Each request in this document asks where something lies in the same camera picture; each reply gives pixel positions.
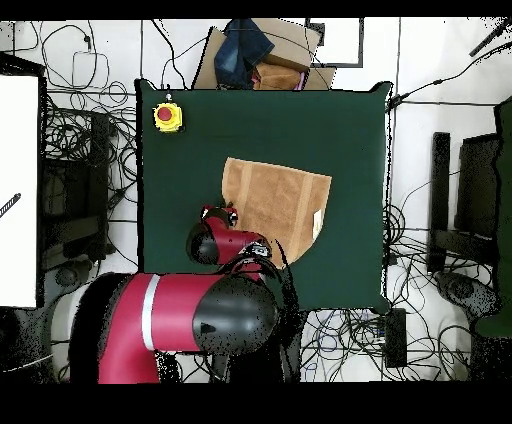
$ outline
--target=silver stripe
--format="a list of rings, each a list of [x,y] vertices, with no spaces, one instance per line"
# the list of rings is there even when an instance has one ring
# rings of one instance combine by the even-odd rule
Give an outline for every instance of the silver stripe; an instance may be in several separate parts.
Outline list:
[[[153,311],[153,300],[155,299],[156,286],[160,281],[160,276],[153,274],[149,281],[142,304],[142,339],[146,349],[155,350],[153,347],[153,337],[151,336],[151,312]]]

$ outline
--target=black stand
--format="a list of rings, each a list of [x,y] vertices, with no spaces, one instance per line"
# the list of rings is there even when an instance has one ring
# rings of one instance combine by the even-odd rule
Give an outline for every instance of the black stand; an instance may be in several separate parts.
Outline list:
[[[509,25],[512,25],[512,18],[506,18],[500,25],[498,25],[494,31],[492,31],[487,37],[484,38],[484,41],[482,41],[478,46],[476,46],[469,55],[471,57],[476,56],[480,50],[482,50],[485,46],[487,46],[492,40],[499,37],[501,34],[503,34],[503,31],[505,31],[505,28]]]

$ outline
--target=white board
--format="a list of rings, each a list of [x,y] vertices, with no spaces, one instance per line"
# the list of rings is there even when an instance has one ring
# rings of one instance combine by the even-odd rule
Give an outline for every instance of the white board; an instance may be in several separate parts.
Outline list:
[[[0,75],[0,307],[36,306],[38,79]]]

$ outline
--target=dark green table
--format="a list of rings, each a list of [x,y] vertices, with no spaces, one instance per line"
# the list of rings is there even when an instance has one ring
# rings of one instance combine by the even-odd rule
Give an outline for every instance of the dark green table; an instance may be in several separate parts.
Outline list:
[[[153,124],[165,92],[145,80],[135,85],[141,271],[213,271],[188,258],[188,232],[204,204],[221,200],[228,156],[267,162],[332,176],[322,232],[291,266],[301,309],[386,310],[380,286],[389,83],[370,92],[175,91],[186,125],[177,134]]]

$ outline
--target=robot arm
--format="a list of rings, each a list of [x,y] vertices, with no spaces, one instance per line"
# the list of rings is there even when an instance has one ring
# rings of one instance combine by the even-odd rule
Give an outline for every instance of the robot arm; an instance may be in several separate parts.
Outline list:
[[[106,274],[81,299],[69,347],[71,383],[158,383],[154,350],[240,355],[278,321],[261,265],[229,274]]]

